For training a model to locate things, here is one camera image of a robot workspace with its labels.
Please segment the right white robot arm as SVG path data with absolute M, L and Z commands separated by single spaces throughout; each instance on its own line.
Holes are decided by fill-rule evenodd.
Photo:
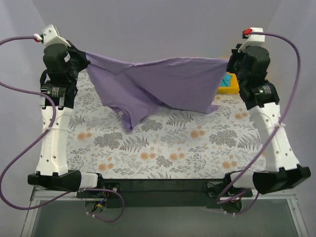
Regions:
M 296 158 L 287 138 L 285 125 L 280 121 L 279 96 L 275 86 L 266 79 L 270 63 L 268 51 L 260 46 L 232 49 L 227 71 L 235 74 L 239 95 L 253 119 L 266 154 L 263 171 L 243 171 L 225 175 L 224 192 L 237 195 L 241 189 L 256 189 L 260 194 L 293 189 L 311 175 Z

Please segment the purple t shirt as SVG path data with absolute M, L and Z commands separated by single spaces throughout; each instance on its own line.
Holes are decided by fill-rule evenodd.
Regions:
M 131 63 L 87 53 L 87 73 L 104 106 L 121 113 L 122 126 L 131 131 L 161 105 L 209 114 L 226 74 L 221 58 L 176 57 Z

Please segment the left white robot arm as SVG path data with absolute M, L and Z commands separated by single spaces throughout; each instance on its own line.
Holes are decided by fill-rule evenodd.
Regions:
M 105 185 L 96 173 L 70 170 L 67 164 L 67 137 L 75 96 L 78 92 L 78 74 L 90 61 L 86 54 L 72 44 L 55 43 L 45 47 L 46 66 L 40 78 L 40 100 L 43 130 L 39 162 L 34 174 L 28 175 L 28 184 L 53 191 L 77 192 L 88 188 L 93 197 L 101 197 Z

